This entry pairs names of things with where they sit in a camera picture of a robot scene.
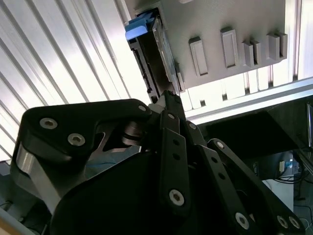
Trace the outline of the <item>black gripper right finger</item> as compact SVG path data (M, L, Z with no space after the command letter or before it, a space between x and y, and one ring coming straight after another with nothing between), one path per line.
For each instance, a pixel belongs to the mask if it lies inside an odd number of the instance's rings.
M209 231L220 235L303 235L299 218L222 141L210 147L189 121L182 129L192 155L198 160L201 179L208 181L216 215Z

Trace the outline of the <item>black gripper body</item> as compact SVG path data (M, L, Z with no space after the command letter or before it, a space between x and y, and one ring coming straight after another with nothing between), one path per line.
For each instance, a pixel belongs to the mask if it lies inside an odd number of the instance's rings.
M226 235L234 219L185 153L138 153L60 201L52 235Z

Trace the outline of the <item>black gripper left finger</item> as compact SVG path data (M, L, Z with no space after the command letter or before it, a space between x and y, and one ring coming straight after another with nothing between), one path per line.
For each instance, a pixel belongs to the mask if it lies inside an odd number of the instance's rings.
M53 216L68 192L135 154L187 157L184 121L170 91L155 109L137 99L32 108L22 116L11 175Z

